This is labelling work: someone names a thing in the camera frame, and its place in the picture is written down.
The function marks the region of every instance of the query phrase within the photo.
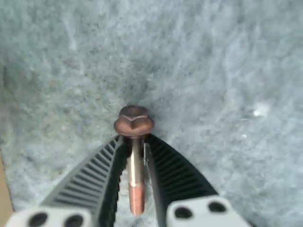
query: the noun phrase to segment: mounting hole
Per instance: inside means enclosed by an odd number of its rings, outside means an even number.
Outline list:
[[[177,218],[187,219],[193,216],[193,213],[190,211],[190,209],[186,207],[178,207],[175,210],[175,216]]]
[[[29,220],[29,226],[30,227],[39,227],[42,226],[47,220],[47,214],[44,212],[37,213],[34,216],[31,217]]]
[[[226,211],[226,208],[223,204],[219,202],[212,202],[208,205],[208,208],[211,212],[222,213]]]
[[[70,216],[64,223],[64,227],[80,227],[83,223],[83,217],[80,215]]]

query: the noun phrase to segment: hex head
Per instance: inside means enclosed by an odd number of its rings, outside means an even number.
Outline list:
[[[114,128],[120,135],[136,138],[150,133],[154,127],[148,110],[143,106],[128,105],[121,109]]]

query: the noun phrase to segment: ribbed gripper pad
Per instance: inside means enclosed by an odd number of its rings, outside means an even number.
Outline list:
[[[115,137],[75,167],[42,205],[87,208],[98,226],[113,226],[126,156],[123,138]]]
[[[217,194],[205,177],[174,148],[152,134],[145,142],[150,147],[146,156],[160,227],[166,226],[170,203]]]

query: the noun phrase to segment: gray carpet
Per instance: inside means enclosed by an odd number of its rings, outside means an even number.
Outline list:
[[[303,226],[302,0],[2,0],[0,136],[16,210],[115,135],[125,104],[258,227]],[[133,217],[123,175],[116,226]]]

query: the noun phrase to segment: bolt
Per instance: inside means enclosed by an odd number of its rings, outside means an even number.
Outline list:
[[[144,212],[143,145],[144,136],[150,133],[153,126],[148,110],[135,105],[122,108],[114,123],[116,132],[128,138],[131,145],[127,170],[130,210],[134,215]]]

